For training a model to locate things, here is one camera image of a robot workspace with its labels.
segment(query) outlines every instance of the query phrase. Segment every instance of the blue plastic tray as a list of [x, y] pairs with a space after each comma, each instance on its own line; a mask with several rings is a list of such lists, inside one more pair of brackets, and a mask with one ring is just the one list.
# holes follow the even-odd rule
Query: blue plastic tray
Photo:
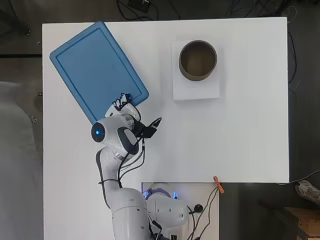
[[149, 96], [102, 22], [93, 24], [57, 48], [50, 59], [92, 124], [104, 118], [121, 93], [129, 93], [135, 106]]

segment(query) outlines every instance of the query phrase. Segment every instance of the floor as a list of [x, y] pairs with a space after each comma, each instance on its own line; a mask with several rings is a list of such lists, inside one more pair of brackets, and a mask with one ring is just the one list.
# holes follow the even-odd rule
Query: floor
[[[152, 1], [159, 9], [160, 20], [177, 19], [169, 1]], [[183, 1], [173, 0], [181, 19], [215, 19], [230, 17], [226, 14], [231, 0]], [[232, 17], [244, 16], [253, 6], [253, 1], [239, 1], [239, 11]], [[280, 1], [267, 1], [268, 11], [273, 11]], [[0, 38], [0, 54], [40, 54], [41, 24], [48, 22], [94, 22], [124, 21], [114, 0], [12, 0], [17, 16], [31, 29], [29, 36], [12, 33]], [[290, 125], [290, 177], [297, 179], [320, 169], [320, 14], [319, 6], [300, 2], [286, 11], [291, 22], [288, 29], [294, 40], [297, 55], [297, 73], [289, 85]], [[10, 12], [8, 0], [2, 0], [0, 8]], [[249, 16], [256, 16], [261, 6]], [[125, 11], [128, 17], [134, 17]], [[156, 11], [150, 8], [149, 17]], [[294, 69], [292, 45], [289, 39], [289, 76]], [[19, 106], [33, 122], [34, 137], [40, 159], [42, 159], [42, 97], [41, 58], [0, 58], [1, 81], [17, 82], [23, 90], [16, 96]], [[310, 179], [320, 188], [319, 176]], [[276, 184], [225, 184], [225, 194], [220, 200], [221, 239], [295, 239], [295, 236], [266, 210], [261, 202], [275, 207], [317, 208], [295, 193], [294, 186]]]

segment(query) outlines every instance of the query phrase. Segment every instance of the table surface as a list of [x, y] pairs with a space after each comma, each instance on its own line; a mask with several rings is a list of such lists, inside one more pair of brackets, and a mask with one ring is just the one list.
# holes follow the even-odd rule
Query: table surface
[[[214, 175], [231, 182], [288, 181], [285, 18], [106, 24], [150, 92], [139, 105], [143, 122], [163, 117], [146, 143], [146, 164], [128, 174], [125, 186], [210, 182]], [[49, 60], [89, 25], [43, 25], [46, 240], [113, 239], [111, 212], [97, 184], [95, 154], [103, 146], [92, 141], [90, 122]], [[194, 39], [222, 50], [221, 97], [174, 102], [171, 43]]]

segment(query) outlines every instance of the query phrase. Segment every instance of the metal bowl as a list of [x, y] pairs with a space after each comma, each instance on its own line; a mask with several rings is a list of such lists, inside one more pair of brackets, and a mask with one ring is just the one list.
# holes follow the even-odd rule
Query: metal bowl
[[214, 70], [216, 64], [216, 50], [202, 40], [189, 42], [180, 53], [180, 71], [183, 76], [191, 81], [206, 79]]

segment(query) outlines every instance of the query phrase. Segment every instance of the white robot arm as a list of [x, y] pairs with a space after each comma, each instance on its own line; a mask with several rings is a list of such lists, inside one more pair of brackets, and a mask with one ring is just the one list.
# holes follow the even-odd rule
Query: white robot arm
[[165, 191], [150, 192], [146, 200], [138, 190], [122, 188], [119, 180], [121, 166], [139, 152], [140, 140], [144, 148], [144, 137], [152, 136], [161, 121], [145, 127], [139, 112], [125, 100], [125, 104], [114, 105], [108, 111], [111, 116], [95, 123], [91, 130], [93, 139], [105, 145], [96, 161], [104, 200], [112, 211], [114, 236], [116, 240], [168, 239], [160, 234], [162, 229], [187, 221], [186, 204]]

